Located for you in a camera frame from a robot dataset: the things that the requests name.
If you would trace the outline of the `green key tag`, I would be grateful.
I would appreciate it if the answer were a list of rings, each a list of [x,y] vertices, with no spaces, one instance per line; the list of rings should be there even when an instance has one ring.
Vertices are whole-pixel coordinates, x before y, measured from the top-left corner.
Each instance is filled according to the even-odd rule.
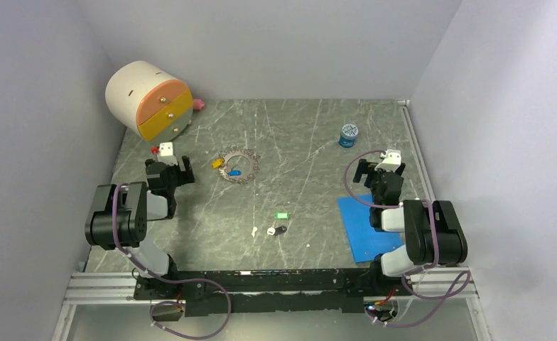
[[[289,220],[290,214],[288,212],[276,212],[274,218],[276,220]]]

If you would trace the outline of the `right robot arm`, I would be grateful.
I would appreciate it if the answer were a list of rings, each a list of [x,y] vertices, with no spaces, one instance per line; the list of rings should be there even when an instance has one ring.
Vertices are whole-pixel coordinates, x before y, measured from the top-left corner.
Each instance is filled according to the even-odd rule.
[[[384,295],[395,277],[418,273],[427,266],[452,266],[464,262],[468,245],[452,202],[401,200],[406,165],[399,161],[381,163],[358,160],[352,181],[365,177],[371,194],[369,223],[377,232],[403,234],[404,244],[379,255],[381,268],[368,275],[372,292]]]

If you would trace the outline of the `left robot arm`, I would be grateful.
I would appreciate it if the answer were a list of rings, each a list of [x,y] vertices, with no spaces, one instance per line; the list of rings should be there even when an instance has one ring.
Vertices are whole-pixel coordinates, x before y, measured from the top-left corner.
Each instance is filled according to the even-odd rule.
[[[137,287],[162,298],[180,291],[180,278],[172,257],[147,236],[148,223],[171,220],[176,188],[195,182],[187,156],[182,162],[147,159],[146,180],[99,185],[85,223],[85,238],[92,246],[117,251],[138,270]]]

